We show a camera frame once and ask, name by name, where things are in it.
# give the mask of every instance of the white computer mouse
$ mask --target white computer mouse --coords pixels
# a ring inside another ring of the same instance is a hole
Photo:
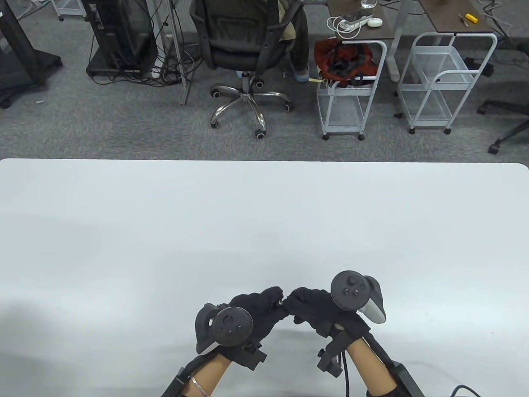
[[[370,28],[379,28],[382,26],[382,24],[383,21],[380,18],[371,18],[367,21],[367,26],[369,26]]]

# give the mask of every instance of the glass of water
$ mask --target glass of water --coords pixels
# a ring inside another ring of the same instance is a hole
[[[377,0],[362,0],[362,8],[370,9],[377,5]]]

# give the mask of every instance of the chair leg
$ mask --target chair leg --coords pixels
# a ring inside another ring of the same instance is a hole
[[[253,99],[253,97],[249,96],[248,97],[248,103],[250,104],[253,112],[255,113],[256,115],[256,118],[257,118],[257,122],[259,123],[259,129],[262,131],[262,132],[266,132],[266,121],[265,121],[265,115],[263,114],[263,112],[261,112],[261,109],[259,108],[259,106],[257,105],[255,99]]]
[[[218,90],[219,92],[223,94],[229,94],[229,95],[239,95],[239,90],[237,88],[229,87],[224,84],[215,84],[213,87],[209,89],[210,91]]]
[[[217,123],[217,119],[218,117],[221,115],[222,112],[224,112],[226,109],[228,109],[229,107],[233,106],[234,104],[236,104],[238,101],[240,101],[242,99],[242,97],[238,96],[234,99],[232,99],[230,102],[228,103],[225,103],[224,105],[222,106],[219,106],[217,108],[217,110],[215,110],[215,112],[213,112],[213,115],[211,116],[211,121],[210,123],[211,124],[216,124]]]
[[[529,120],[525,121],[524,123],[516,126],[515,128],[513,128],[512,130],[510,131],[507,131],[506,133],[504,133],[501,137],[499,137],[496,142],[494,142],[492,145],[490,145],[489,147],[489,153],[495,155],[496,153],[498,153],[498,150],[499,150],[499,146],[505,142],[507,139],[509,138],[512,138],[513,136],[515,135],[518,135],[520,132],[523,132],[525,130],[529,129]]]
[[[285,102],[290,102],[290,99],[288,99],[288,96],[286,96],[285,94],[281,92],[256,92],[256,93],[253,93],[253,96],[281,98]]]
[[[489,106],[494,106],[500,109],[509,110],[510,112],[529,116],[529,106],[527,105],[520,105],[504,101],[485,101],[483,102],[483,105],[480,106],[480,109],[486,109]]]

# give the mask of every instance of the office chair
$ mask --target office chair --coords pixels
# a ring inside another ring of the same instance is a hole
[[[294,40],[282,40],[287,25],[296,26],[302,10],[300,1],[290,4],[279,21],[278,0],[192,0],[189,13],[198,32],[198,43],[204,62],[211,68],[242,70],[241,88],[215,84],[210,89],[214,98],[222,95],[231,100],[211,116],[211,127],[218,128],[218,117],[240,101],[252,108],[259,128],[256,138],[263,139],[267,126],[256,97],[283,100],[285,111],[293,105],[285,94],[255,92],[264,85],[261,75],[276,66],[294,46]]]
[[[519,45],[516,46],[516,49],[518,51],[525,53],[527,56],[529,56],[529,40],[521,42]],[[488,106],[495,106],[500,109],[505,109],[505,110],[509,110],[514,113],[525,114],[526,116],[529,116],[529,103],[526,105],[520,105],[520,104],[504,102],[504,101],[486,100],[478,108],[478,113],[479,114],[487,113]],[[511,129],[510,131],[507,131],[501,137],[496,139],[496,142],[494,142],[492,145],[489,146],[489,153],[492,155],[498,154],[499,147],[503,142],[505,142],[509,138],[512,138],[515,135],[518,135],[520,132],[525,131],[528,128],[529,128],[529,119],[523,122],[522,124],[518,125],[517,127]]]

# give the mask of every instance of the black glove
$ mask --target black glove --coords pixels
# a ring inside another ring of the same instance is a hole
[[[316,330],[330,322],[339,324],[353,340],[364,337],[370,330],[358,314],[340,309],[325,290],[297,288],[283,301],[283,306],[294,316],[294,323],[306,321]]]
[[[288,312],[280,304],[282,300],[283,290],[279,287],[268,288],[260,294],[238,295],[233,298],[230,306],[243,308],[252,316],[252,333],[244,343],[233,347],[219,346],[216,351],[233,361],[232,357],[237,350],[250,341],[260,341],[266,337],[277,322],[288,316]]]

